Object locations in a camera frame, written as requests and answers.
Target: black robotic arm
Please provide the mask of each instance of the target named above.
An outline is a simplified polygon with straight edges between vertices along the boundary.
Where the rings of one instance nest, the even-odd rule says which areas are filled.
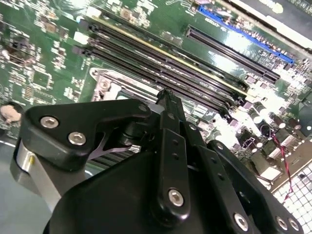
[[[164,90],[157,106],[128,99],[25,113],[11,172],[53,212],[46,234],[303,233],[225,145],[204,143],[179,98]],[[89,159],[132,145],[140,153],[85,180]]]

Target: capacitor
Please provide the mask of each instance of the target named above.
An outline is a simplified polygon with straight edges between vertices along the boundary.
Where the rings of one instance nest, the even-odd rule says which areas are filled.
[[[289,123],[289,125],[290,125],[292,128],[294,128],[294,129],[296,129],[296,130],[301,129],[301,125],[300,125],[300,124],[298,123],[298,121],[295,120],[294,118],[290,118],[290,119],[288,120],[288,123]]]
[[[261,148],[263,146],[263,143],[260,141],[260,139],[257,136],[253,136],[254,138],[254,144],[256,145],[257,148]]]
[[[258,129],[260,133],[265,137],[271,137],[272,132],[273,132],[269,124],[266,122],[262,122],[261,124],[259,124]]]
[[[213,136],[216,140],[221,141],[222,140],[222,134],[219,131],[216,131],[213,133]]]
[[[263,120],[263,118],[256,111],[251,112],[250,117],[255,124],[258,124]]]
[[[283,120],[282,120],[280,117],[278,117],[278,116],[276,116],[276,115],[273,115],[273,116],[272,116],[272,120],[274,121],[274,123],[277,124],[277,126],[278,126],[279,128],[285,128],[286,123],[284,123]]]
[[[267,116],[269,114],[269,111],[267,108],[265,108],[262,104],[258,104],[255,108],[259,114],[261,114],[262,116]]]
[[[251,150],[252,153],[255,153],[258,151],[255,144],[250,144],[248,148]]]

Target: red wire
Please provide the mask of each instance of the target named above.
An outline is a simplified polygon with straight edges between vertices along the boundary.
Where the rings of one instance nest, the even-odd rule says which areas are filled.
[[[286,160],[286,156],[285,156],[285,152],[284,152],[284,146],[282,146],[280,143],[279,143],[279,140],[276,138],[276,136],[273,136],[273,140],[277,143],[279,149],[281,150],[281,153],[282,153],[282,157],[284,159],[284,165],[285,165],[285,169],[286,169],[286,173],[288,175],[288,181],[289,181],[289,185],[290,185],[290,188],[289,188],[289,191],[288,193],[286,194],[285,198],[284,198],[284,201],[283,201],[283,204],[285,203],[285,201],[290,197],[290,194],[293,193],[293,185],[292,185],[292,176],[291,176],[291,173],[289,171],[289,164]]]

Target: motherboard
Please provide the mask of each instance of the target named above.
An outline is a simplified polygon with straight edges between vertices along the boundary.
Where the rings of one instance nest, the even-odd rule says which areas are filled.
[[[311,139],[310,51],[223,0],[0,0],[0,134],[34,105],[169,89],[205,141],[271,165],[273,139]]]

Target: metal mesh grille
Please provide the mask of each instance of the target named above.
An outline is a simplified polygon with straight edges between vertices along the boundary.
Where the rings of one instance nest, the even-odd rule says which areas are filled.
[[[305,234],[312,234],[312,163],[292,179],[291,194],[284,204],[290,213],[302,225]],[[283,185],[274,196],[283,202],[289,190],[289,183]]]

